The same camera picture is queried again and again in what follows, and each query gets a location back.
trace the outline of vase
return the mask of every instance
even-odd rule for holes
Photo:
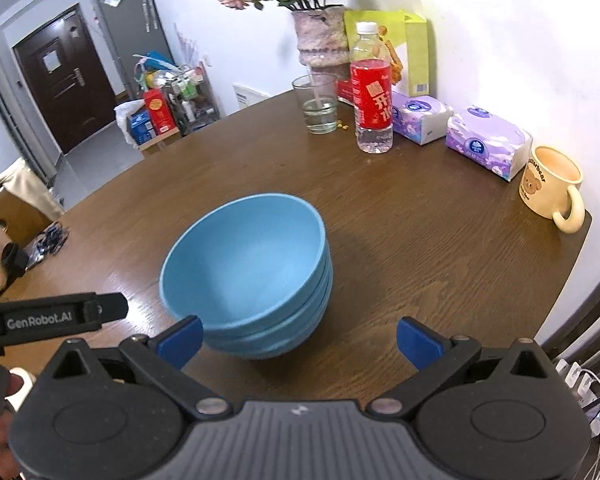
[[[338,77],[349,73],[349,42],[344,29],[344,6],[295,10],[300,63],[312,72],[329,72]]]

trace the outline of mug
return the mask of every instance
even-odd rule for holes
[[[581,183],[582,170],[573,160],[551,146],[536,146],[522,175],[520,197],[531,211],[552,218],[560,231],[574,233],[584,222]]]

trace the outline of stacked bowl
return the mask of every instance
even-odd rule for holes
[[[198,316],[211,348],[245,359],[276,357],[305,341],[332,286],[320,214],[278,193],[241,198],[202,217],[160,274],[167,309],[177,319]]]

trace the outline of human hand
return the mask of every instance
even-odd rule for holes
[[[24,384],[22,377],[11,374],[11,382],[6,396],[11,396],[19,391]],[[4,411],[0,416],[0,477],[4,480],[10,480],[20,474],[20,467],[15,461],[8,446],[9,426],[13,415]]]

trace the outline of white plastic bag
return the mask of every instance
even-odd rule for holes
[[[129,131],[129,118],[143,106],[144,101],[142,99],[138,99],[137,101],[127,101],[126,103],[122,103],[114,108],[116,112],[116,123],[122,130],[126,143],[131,144],[136,150],[139,150],[140,146],[138,146],[138,143]]]

